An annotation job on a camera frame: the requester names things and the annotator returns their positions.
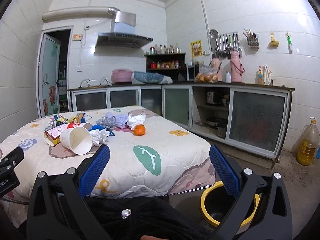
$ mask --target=orange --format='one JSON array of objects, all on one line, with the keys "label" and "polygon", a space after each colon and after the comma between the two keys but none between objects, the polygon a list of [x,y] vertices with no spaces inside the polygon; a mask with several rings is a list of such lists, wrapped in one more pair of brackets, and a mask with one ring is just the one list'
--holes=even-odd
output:
[{"label": "orange", "polygon": [[134,135],[144,135],[145,133],[146,133],[146,128],[143,124],[138,124],[133,130]]}]

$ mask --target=bed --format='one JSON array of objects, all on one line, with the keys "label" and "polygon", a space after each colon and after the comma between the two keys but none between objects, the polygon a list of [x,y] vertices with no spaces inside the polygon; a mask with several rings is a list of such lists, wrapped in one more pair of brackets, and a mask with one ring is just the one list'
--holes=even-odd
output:
[{"label": "bed", "polygon": [[[141,106],[85,111],[91,116],[87,122],[95,124],[106,112],[114,115],[145,113],[146,133],[134,136],[128,127],[113,130],[115,136],[108,137],[107,142],[110,161],[91,197],[173,195],[204,189],[215,183],[215,170],[209,160],[210,144],[206,140]],[[76,113],[84,111],[64,113],[63,116],[71,118]],[[48,175],[64,173],[98,149],[92,147],[86,155],[75,155],[61,144],[49,146],[43,132],[52,119],[47,116],[32,121],[0,144],[0,158],[17,146],[25,154],[24,160],[15,168],[20,185],[8,193],[7,198],[27,202],[40,171],[46,171]],[[5,203],[4,207],[15,226],[26,219],[26,206]]]}]

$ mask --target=hand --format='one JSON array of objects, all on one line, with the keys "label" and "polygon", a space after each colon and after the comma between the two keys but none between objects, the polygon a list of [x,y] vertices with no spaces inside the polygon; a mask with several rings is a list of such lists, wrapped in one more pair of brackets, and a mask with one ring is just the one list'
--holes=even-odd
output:
[{"label": "hand", "polygon": [[140,240],[166,240],[166,239],[161,239],[154,236],[142,236]]}]

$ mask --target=screw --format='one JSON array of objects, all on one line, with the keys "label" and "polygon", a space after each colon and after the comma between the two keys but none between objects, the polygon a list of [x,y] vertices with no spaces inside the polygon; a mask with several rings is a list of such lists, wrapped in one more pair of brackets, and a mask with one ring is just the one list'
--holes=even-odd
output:
[{"label": "screw", "polygon": [[44,176],[45,176],[44,171],[41,171],[41,172],[38,173],[38,177],[39,178],[43,178]]},{"label": "screw", "polygon": [[279,179],[279,178],[281,178],[281,175],[280,175],[280,173],[278,173],[278,172],[276,172],[275,174],[273,174],[274,176],[275,176],[275,178],[276,179]]},{"label": "screw", "polygon": [[76,169],[75,169],[75,168],[69,168],[69,169],[67,170],[67,173],[70,174],[70,175],[75,174],[75,172],[76,172]]},{"label": "screw", "polygon": [[244,173],[247,174],[247,175],[251,175],[252,174],[252,170],[249,169],[249,168],[245,168],[244,169]]}]

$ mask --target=yellow poster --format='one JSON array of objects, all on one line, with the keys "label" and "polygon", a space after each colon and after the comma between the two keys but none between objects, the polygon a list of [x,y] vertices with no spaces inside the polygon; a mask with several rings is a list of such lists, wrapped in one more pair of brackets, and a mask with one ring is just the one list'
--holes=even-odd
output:
[{"label": "yellow poster", "polygon": [[193,41],[191,45],[191,58],[202,56],[201,41]]}]

